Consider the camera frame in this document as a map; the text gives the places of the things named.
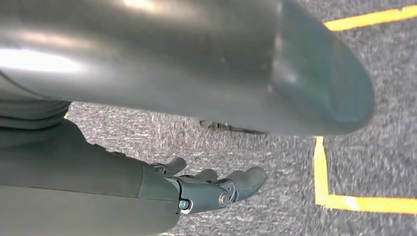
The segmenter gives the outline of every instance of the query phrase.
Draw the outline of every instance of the robotic hand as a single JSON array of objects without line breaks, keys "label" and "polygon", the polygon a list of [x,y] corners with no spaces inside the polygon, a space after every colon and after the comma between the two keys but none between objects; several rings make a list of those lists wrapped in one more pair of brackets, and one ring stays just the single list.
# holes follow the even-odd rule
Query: robotic hand
[{"label": "robotic hand", "polygon": [[267,180],[267,174],[260,167],[252,167],[246,172],[234,171],[226,178],[218,179],[212,169],[205,169],[195,176],[175,177],[187,165],[180,157],[167,164],[150,165],[165,175],[179,191],[178,213],[182,214],[223,209],[229,204],[250,198]]}]

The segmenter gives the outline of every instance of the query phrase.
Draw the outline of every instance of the gray fabric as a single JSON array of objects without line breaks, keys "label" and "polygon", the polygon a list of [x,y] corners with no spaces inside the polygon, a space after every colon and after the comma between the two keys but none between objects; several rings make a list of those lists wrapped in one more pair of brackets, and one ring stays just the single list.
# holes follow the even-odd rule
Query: gray fabric
[{"label": "gray fabric", "polygon": [[0,100],[0,127],[42,129],[58,124],[71,103],[43,100]]}]

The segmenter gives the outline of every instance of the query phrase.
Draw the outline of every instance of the metal screw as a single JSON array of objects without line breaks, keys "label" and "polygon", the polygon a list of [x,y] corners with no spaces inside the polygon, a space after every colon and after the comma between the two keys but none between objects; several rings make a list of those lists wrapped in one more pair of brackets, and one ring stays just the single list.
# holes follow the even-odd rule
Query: metal screw
[{"label": "metal screw", "polygon": [[156,171],[158,172],[158,173],[164,173],[164,171],[165,171],[165,168],[163,167],[163,166],[159,166],[159,167],[157,167],[156,168]]},{"label": "metal screw", "polygon": [[187,202],[187,201],[185,201],[185,200],[181,200],[181,201],[179,202],[179,204],[178,204],[178,207],[179,207],[181,210],[186,210],[189,206],[190,206],[190,203],[188,203],[188,202]]},{"label": "metal screw", "polygon": [[221,207],[225,207],[227,205],[226,199],[227,199],[227,193],[226,192],[222,192],[220,194],[220,197],[219,197],[219,205]]}]

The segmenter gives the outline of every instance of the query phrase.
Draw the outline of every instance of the gray metal cylinder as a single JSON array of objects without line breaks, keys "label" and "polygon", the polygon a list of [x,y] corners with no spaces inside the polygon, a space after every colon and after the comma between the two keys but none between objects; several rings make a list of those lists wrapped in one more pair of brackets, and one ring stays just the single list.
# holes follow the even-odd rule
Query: gray metal cylinder
[{"label": "gray metal cylinder", "polygon": [[32,98],[292,135],[357,130],[374,106],[357,58],[293,0],[3,0],[0,70]]}]

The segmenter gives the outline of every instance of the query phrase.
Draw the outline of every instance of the yellow floor marking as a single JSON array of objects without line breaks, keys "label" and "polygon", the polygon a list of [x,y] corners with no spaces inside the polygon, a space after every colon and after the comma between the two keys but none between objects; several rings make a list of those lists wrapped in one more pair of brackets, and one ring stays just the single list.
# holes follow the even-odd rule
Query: yellow floor marking
[{"label": "yellow floor marking", "polygon": [[316,204],[325,205],[328,196],[328,177],[323,137],[316,138],[314,149],[314,188],[316,191]]},{"label": "yellow floor marking", "polygon": [[316,204],[326,208],[380,213],[417,214],[417,199],[342,196],[328,193],[327,160],[323,137],[316,138],[314,150]]},{"label": "yellow floor marking", "polygon": [[[401,21],[413,17],[417,17],[417,5],[329,21],[324,24],[331,31],[342,31],[381,23]],[[314,191],[316,204],[326,208],[417,214],[417,199],[353,197],[329,194],[327,160],[323,146],[323,137],[316,137],[316,146],[314,148]]]},{"label": "yellow floor marking", "polygon": [[417,5],[329,21],[325,23],[325,26],[331,31],[342,31],[381,23],[401,21],[414,17],[417,17]]}]

